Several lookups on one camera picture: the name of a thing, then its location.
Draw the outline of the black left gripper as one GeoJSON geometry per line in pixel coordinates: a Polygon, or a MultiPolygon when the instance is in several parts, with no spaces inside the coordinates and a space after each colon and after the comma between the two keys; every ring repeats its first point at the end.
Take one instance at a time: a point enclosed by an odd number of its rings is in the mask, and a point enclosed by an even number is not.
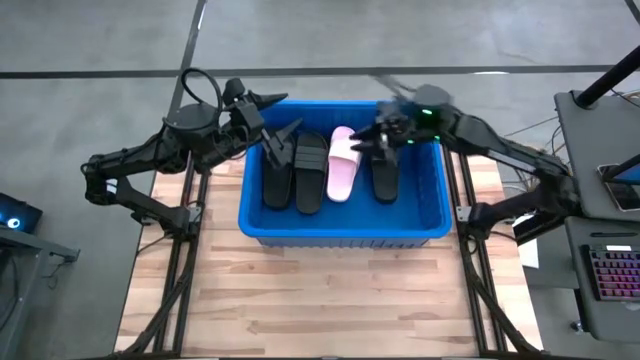
{"type": "Polygon", "coordinates": [[[262,140],[267,161],[275,169],[282,168],[293,160],[294,145],[288,138],[302,124],[299,118],[289,125],[270,134],[264,128],[260,110],[271,107],[286,99],[288,93],[259,95],[253,91],[247,97],[236,97],[228,102],[231,120],[230,135],[234,145],[251,146],[262,140]]]}

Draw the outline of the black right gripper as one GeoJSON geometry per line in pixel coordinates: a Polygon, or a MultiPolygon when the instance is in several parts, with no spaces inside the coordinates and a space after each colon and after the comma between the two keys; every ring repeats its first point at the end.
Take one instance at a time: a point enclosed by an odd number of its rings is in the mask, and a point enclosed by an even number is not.
{"type": "Polygon", "coordinates": [[[396,102],[378,102],[375,124],[354,132],[351,140],[361,141],[352,146],[354,151],[374,161],[398,165],[397,148],[414,142],[413,121],[402,112],[396,102]]]}

